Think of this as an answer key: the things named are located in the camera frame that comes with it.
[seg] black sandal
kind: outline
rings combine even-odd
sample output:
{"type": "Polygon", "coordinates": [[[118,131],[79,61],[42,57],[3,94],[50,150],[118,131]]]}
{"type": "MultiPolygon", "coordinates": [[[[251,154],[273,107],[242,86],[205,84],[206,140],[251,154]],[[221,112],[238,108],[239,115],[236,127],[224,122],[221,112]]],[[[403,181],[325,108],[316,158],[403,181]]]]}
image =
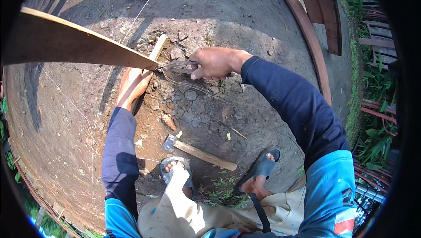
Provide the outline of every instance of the black sandal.
{"type": "Polygon", "coordinates": [[[250,178],[265,175],[266,179],[269,178],[269,175],[272,173],[273,169],[276,167],[276,163],[279,161],[279,157],[281,156],[281,151],[276,147],[269,147],[262,151],[255,162],[251,165],[249,171],[239,182],[239,190],[244,192],[241,189],[241,186],[250,178]],[[272,156],[275,158],[275,161],[271,161],[266,157],[267,153],[271,153],[272,156]]]}
{"type": "Polygon", "coordinates": [[[165,172],[164,169],[173,161],[175,162],[180,161],[184,165],[184,169],[189,172],[189,178],[184,184],[184,187],[189,187],[192,189],[192,199],[193,199],[194,197],[196,197],[196,188],[193,185],[192,170],[190,169],[189,162],[183,157],[167,157],[166,159],[161,161],[161,164],[160,164],[161,175],[162,175],[162,178],[164,179],[165,184],[168,185],[168,183],[170,183],[171,178],[170,178],[169,172],[165,172]]]}

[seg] foot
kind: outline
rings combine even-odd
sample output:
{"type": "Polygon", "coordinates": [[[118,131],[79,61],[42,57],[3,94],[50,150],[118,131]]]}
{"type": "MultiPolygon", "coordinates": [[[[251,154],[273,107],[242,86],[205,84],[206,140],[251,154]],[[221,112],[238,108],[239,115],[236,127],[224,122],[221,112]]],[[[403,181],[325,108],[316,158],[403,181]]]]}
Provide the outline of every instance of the foot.
{"type": "MultiPolygon", "coordinates": [[[[170,164],[168,164],[165,168],[164,168],[164,172],[169,173],[171,171],[171,168],[175,167],[177,169],[177,167],[181,167],[184,168],[184,164],[180,161],[172,161],[170,164]]],[[[193,196],[192,193],[192,188],[190,187],[183,187],[182,191],[184,193],[184,195],[186,195],[187,198],[191,199],[193,196]]]]}
{"type": "MultiPolygon", "coordinates": [[[[275,161],[275,157],[271,153],[267,153],[266,157],[271,161],[275,161]]],[[[262,199],[266,198],[273,193],[268,191],[263,187],[266,181],[265,175],[259,175],[253,178],[248,179],[245,183],[241,185],[241,189],[246,193],[255,193],[257,199],[261,201],[262,199]]]]}

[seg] pine cone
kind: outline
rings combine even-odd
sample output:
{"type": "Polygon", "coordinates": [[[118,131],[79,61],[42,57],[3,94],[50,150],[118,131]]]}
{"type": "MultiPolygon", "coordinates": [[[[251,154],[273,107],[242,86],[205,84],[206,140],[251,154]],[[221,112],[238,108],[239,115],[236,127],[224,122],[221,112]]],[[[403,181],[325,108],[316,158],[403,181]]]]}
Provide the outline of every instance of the pine cone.
{"type": "Polygon", "coordinates": [[[164,123],[166,125],[168,125],[172,130],[176,130],[176,125],[174,125],[173,120],[168,116],[168,115],[163,115],[161,117],[162,121],[164,121],[164,123]]]}

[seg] person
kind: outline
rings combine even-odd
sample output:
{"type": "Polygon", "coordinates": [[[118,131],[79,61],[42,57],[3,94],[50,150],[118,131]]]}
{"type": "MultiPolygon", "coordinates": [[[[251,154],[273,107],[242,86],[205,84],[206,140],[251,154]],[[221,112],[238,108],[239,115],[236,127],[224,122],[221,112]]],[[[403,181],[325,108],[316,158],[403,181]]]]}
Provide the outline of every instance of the person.
{"type": "Polygon", "coordinates": [[[300,75],[246,51],[208,47],[189,59],[200,63],[200,67],[193,66],[192,79],[218,81],[230,72],[241,74],[242,83],[253,85],[288,124],[305,153],[302,212],[301,200],[294,199],[299,195],[274,194],[263,187],[280,158],[280,150],[273,147],[262,151],[240,182],[240,190],[254,197],[255,207],[234,210],[194,202],[188,162],[171,157],[160,165],[167,183],[163,196],[147,203],[138,217],[136,121],[130,109],[134,99],[145,92],[152,72],[129,68],[122,78],[103,151],[107,237],[351,237],[356,213],[353,159],[343,126],[317,88],[300,75]]]}

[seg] light blue sleeve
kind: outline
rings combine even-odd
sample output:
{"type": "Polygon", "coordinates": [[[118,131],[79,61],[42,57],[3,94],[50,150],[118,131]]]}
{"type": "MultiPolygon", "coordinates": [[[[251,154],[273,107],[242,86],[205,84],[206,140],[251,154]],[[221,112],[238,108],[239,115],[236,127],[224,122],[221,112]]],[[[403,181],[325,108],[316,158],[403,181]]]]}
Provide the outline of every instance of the light blue sleeve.
{"type": "Polygon", "coordinates": [[[141,238],[137,221],[119,199],[105,200],[106,238],[141,238]]]}
{"type": "Polygon", "coordinates": [[[337,150],[307,170],[304,220],[297,234],[306,237],[352,237],[355,212],[354,160],[337,150]]]}

